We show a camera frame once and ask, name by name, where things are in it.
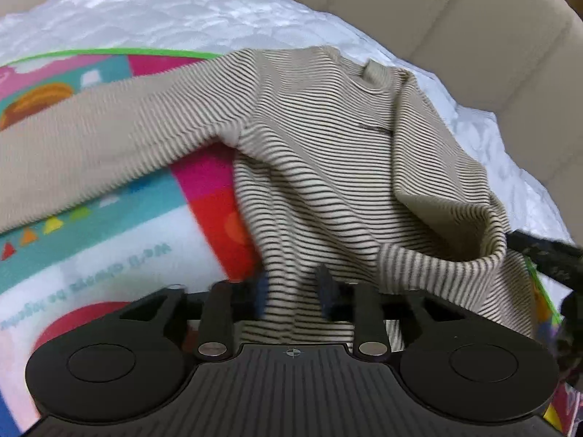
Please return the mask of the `beige striped knit sweater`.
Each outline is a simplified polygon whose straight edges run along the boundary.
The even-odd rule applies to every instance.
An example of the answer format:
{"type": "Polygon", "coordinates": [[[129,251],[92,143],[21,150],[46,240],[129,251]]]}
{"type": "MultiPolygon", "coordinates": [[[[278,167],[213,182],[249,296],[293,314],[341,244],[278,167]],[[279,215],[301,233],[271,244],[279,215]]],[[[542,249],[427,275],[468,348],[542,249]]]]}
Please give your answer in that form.
{"type": "Polygon", "coordinates": [[[214,141],[237,152],[238,205],[269,277],[245,341],[345,342],[316,309],[314,272],[421,289],[525,336],[524,260],[486,171],[415,76],[332,47],[238,50],[98,86],[1,136],[9,231],[157,171],[214,141]]]}

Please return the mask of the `colourful cartoon play mat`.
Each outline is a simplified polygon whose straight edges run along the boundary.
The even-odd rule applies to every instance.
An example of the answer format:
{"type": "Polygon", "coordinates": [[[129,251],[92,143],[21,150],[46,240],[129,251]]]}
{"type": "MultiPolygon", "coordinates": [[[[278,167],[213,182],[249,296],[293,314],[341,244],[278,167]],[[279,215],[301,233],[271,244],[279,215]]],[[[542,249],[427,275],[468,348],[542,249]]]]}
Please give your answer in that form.
{"type": "Polygon", "coordinates": [[[415,75],[79,56],[1,104],[5,436],[562,436],[582,253],[415,75]]]}

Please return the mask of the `beige padded headboard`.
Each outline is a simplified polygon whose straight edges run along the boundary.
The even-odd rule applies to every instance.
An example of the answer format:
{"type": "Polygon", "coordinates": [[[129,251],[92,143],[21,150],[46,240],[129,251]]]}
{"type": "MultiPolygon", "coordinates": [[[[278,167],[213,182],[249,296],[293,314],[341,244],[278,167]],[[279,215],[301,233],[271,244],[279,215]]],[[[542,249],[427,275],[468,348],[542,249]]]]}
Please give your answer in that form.
{"type": "MultiPolygon", "coordinates": [[[[4,17],[50,0],[1,0],[4,17]]],[[[291,0],[335,16],[492,111],[514,161],[582,237],[582,21],[565,0],[291,0]]]]}

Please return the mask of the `white quilted bed cover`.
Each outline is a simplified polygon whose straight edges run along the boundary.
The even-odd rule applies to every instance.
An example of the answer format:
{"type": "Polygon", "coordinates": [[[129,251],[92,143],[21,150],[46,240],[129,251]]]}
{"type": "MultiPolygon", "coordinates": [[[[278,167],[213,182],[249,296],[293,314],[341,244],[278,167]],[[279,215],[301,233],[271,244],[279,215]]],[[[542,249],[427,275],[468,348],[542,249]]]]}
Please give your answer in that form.
{"type": "MultiPolygon", "coordinates": [[[[239,48],[335,46],[397,58],[341,19],[292,0],[50,0],[1,21],[1,117],[12,123],[83,90],[239,48]]],[[[60,304],[206,290],[260,259],[234,200],[233,151],[217,144],[1,238],[1,291],[60,304]]]]}

